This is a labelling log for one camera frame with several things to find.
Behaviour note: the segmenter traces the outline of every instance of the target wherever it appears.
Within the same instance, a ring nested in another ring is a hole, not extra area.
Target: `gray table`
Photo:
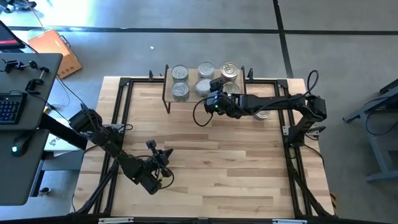
[[[45,66],[50,72],[44,76],[44,84],[38,86],[38,95],[43,100],[28,95],[26,105],[18,124],[0,125],[0,205],[23,205],[26,203],[32,189],[32,183],[37,182],[36,173],[43,174],[39,163],[43,159],[44,146],[49,133],[52,133],[71,144],[84,149],[86,139],[75,134],[71,129],[58,123],[47,114],[43,114],[45,104],[50,95],[62,55],[61,54],[25,54],[8,53],[0,54],[5,61],[20,60],[24,64],[34,60],[38,66]],[[0,73],[0,92],[11,90],[24,91],[27,82],[39,78],[41,71],[25,68],[24,71],[13,70],[10,73]],[[35,130],[29,143],[27,152],[22,157],[11,155],[12,142],[21,130]]]

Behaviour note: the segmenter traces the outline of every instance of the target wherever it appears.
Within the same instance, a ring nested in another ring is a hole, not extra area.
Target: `metal can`
[[[195,84],[195,91],[198,96],[205,97],[210,93],[210,82],[211,79],[204,78]]]
[[[254,115],[254,118],[256,118],[259,121],[264,121],[269,117],[270,111],[260,111]]]
[[[214,66],[210,62],[203,62],[198,66],[198,75],[201,78],[213,78]]]
[[[221,77],[226,82],[234,82],[238,77],[239,68],[232,62],[227,62],[221,66]]]
[[[183,65],[176,65],[172,68],[172,77],[176,81],[188,80],[188,68]]]
[[[232,93],[239,93],[239,86],[233,82],[228,82],[223,85],[223,92],[231,95]]]
[[[177,81],[172,85],[173,98],[178,102],[185,102],[189,99],[188,83]]]

